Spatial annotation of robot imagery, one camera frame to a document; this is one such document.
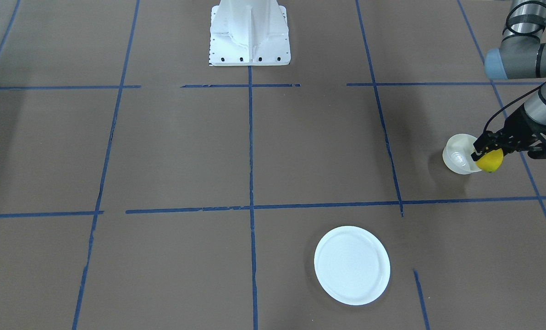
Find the white mounting base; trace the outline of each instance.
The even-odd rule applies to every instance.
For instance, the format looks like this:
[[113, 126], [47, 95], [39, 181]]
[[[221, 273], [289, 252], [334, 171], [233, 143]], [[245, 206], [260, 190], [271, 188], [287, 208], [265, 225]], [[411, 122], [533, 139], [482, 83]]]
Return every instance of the white mounting base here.
[[222, 0], [212, 8], [210, 65], [288, 65], [287, 9], [276, 0]]

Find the white bracket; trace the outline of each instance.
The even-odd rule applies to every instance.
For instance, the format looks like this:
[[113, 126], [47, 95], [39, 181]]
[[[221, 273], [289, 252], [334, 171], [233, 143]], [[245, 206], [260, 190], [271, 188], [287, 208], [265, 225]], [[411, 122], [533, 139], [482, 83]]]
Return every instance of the white bracket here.
[[212, 8], [210, 65], [287, 65], [287, 9], [276, 0], [221, 0]]

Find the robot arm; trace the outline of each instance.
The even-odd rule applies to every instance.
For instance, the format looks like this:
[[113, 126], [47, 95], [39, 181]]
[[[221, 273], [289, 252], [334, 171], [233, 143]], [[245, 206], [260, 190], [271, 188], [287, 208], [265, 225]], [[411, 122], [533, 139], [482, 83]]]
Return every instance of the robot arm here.
[[[545, 27], [546, 0], [513, 0], [501, 47], [487, 54], [487, 76], [491, 79], [546, 77], [546, 44], [540, 43]], [[533, 159], [546, 159], [546, 83], [531, 92], [534, 94], [507, 117], [501, 130], [493, 133], [485, 126], [474, 143], [476, 152], [471, 155], [477, 164], [498, 149], [502, 149], [504, 155], [527, 151]]]

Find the yellow lemon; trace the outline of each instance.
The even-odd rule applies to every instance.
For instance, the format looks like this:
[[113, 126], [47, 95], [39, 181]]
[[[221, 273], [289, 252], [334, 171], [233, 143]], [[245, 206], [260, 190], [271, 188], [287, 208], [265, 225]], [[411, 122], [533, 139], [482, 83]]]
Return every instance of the yellow lemon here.
[[476, 161], [476, 165], [483, 171], [493, 173], [499, 169], [503, 163], [503, 149], [493, 150], [486, 153], [481, 159]]

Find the round white plate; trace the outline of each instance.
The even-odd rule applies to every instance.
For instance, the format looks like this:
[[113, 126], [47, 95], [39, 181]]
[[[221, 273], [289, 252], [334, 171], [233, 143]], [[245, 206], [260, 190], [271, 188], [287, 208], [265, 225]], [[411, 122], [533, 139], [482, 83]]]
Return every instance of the round white plate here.
[[346, 305], [374, 301], [391, 275], [385, 247], [370, 232], [353, 226], [327, 232], [315, 248], [313, 264], [321, 287]]

